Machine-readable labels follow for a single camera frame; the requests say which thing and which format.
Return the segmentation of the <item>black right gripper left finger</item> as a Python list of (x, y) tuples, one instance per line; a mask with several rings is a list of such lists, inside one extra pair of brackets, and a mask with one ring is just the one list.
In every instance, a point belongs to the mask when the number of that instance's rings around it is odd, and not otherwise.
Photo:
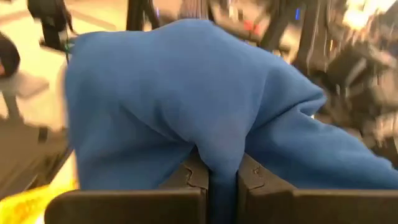
[(208, 170), (197, 152), (155, 190), (69, 191), (47, 206), (44, 224), (206, 224)]

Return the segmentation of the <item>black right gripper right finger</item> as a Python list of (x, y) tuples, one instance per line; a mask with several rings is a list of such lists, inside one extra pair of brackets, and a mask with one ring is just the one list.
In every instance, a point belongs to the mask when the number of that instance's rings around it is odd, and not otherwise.
[(398, 224), (398, 190), (297, 189), (244, 155), (236, 223)]

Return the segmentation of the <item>dark blue fleece cloth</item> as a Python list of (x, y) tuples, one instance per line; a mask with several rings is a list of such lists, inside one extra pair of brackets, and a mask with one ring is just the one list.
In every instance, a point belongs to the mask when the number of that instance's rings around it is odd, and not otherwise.
[(210, 21), (77, 37), (65, 94), (83, 190), (153, 189), (192, 149), (210, 169), (211, 224), (235, 223), (244, 154), (299, 188), (398, 190), (388, 160), (313, 118), (320, 87)]

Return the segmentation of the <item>yellow plastic basket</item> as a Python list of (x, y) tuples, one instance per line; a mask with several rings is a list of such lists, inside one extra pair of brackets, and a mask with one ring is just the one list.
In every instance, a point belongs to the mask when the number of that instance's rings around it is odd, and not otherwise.
[(0, 201), (0, 224), (45, 224), (44, 213), (51, 200), (77, 188), (78, 182), (72, 180), (6, 197)]

